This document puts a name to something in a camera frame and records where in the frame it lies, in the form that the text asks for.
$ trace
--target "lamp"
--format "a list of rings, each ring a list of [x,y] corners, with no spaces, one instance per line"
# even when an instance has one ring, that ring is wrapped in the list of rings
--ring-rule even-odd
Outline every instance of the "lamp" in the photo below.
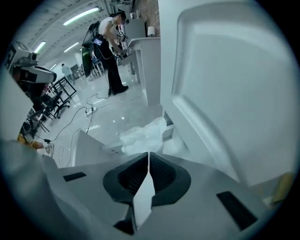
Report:
[[[155,37],[155,28],[153,26],[148,27],[148,36]]]

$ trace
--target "white shirt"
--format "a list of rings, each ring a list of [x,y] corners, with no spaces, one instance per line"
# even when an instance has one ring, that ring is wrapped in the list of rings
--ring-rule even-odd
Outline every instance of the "white shirt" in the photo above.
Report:
[[[116,30],[117,25],[113,24],[113,17],[107,17],[105,19],[103,19],[100,24],[99,24],[99,28],[98,28],[98,33],[101,34],[103,36],[104,31],[105,31],[105,27],[107,25],[107,23],[111,24],[111,28],[110,28],[110,32],[114,35],[117,36],[118,34],[118,30]]]
[[[71,69],[70,69],[68,66],[66,66],[66,65],[64,65],[64,66],[61,67],[61,71],[62,71],[62,73],[63,73],[65,76],[69,76],[69,75],[72,74]]]

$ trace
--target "white panel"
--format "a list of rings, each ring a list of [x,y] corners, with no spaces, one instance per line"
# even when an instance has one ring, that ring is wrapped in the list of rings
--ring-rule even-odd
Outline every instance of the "white panel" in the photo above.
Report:
[[[16,140],[33,103],[16,84],[7,69],[3,66],[1,68],[0,139]]]
[[[194,159],[253,185],[293,168],[299,69],[258,5],[217,2],[159,2],[161,104]]]

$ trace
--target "power strip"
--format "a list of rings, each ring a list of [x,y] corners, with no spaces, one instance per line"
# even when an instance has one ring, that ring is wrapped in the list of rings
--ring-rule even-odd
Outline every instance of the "power strip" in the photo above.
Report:
[[[90,115],[92,114],[92,112],[95,112],[96,110],[97,110],[96,107],[93,107],[93,111],[92,111],[92,109],[89,109],[88,112],[85,114],[85,116],[86,116],[86,117],[87,117],[87,116],[90,116]]]

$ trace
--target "person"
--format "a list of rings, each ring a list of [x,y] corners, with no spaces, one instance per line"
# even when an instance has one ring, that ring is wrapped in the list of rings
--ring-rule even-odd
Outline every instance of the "person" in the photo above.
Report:
[[[95,47],[95,56],[101,60],[103,67],[108,71],[110,90],[114,95],[125,92],[128,86],[122,85],[118,66],[112,51],[109,49],[108,41],[119,54],[124,55],[124,51],[117,46],[115,39],[117,39],[118,33],[116,27],[124,24],[125,20],[126,15],[124,12],[111,14],[109,17],[103,19],[98,28],[98,33],[100,37],[103,38],[103,43],[101,46],[97,45],[97,47]]]
[[[49,157],[51,158],[53,157],[54,143],[43,144],[42,142],[37,142],[37,141],[28,142],[28,140],[25,138],[25,136],[22,136],[22,134],[18,135],[17,141],[23,145],[32,147],[35,150],[45,149]]]
[[[75,80],[74,80],[71,69],[67,65],[65,65],[64,63],[61,65],[61,71],[70,82],[75,84]]]

